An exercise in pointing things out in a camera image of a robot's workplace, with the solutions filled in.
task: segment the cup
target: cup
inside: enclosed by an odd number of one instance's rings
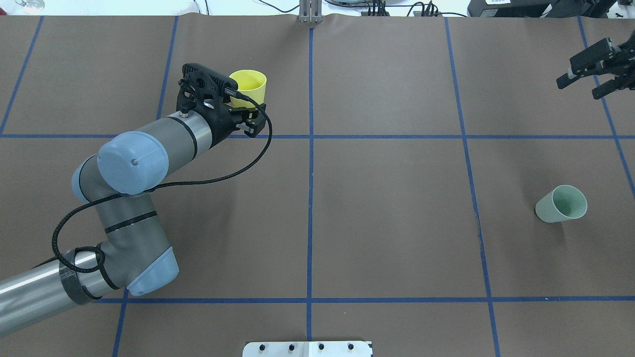
[[[229,75],[229,77],[238,83],[238,91],[242,94],[254,99],[256,103],[265,102],[265,87],[267,86],[267,77],[259,71],[253,69],[241,69]],[[230,97],[229,99],[234,107],[254,108],[254,105],[245,101]]]
[[[577,188],[560,185],[536,203],[536,215],[547,223],[578,219],[587,213],[587,199]]]

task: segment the yellow cup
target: yellow cup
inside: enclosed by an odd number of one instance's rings
[[[267,86],[267,77],[259,71],[253,69],[241,69],[229,75],[229,77],[238,83],[238,91],[242,94],[254,99],[256,103],[265,102],[265,87]],[[234,107],[254,108],[254,105],[240,99],[230,98]]]

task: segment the gray metal bracket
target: gray metal bracket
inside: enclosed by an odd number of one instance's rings
[[[300,22],[322,22],[322,0],[300,0]]]

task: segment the white label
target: white label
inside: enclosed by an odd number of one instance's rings
[[[483,10],[483,12],[481,13],[481,17],[494,17],[496,16],[497,12],[498,9]]]

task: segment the white metal plate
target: white metal plate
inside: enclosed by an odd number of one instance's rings
[[[372,346],[364,341],[250,342],[243,357],[372,357]]]

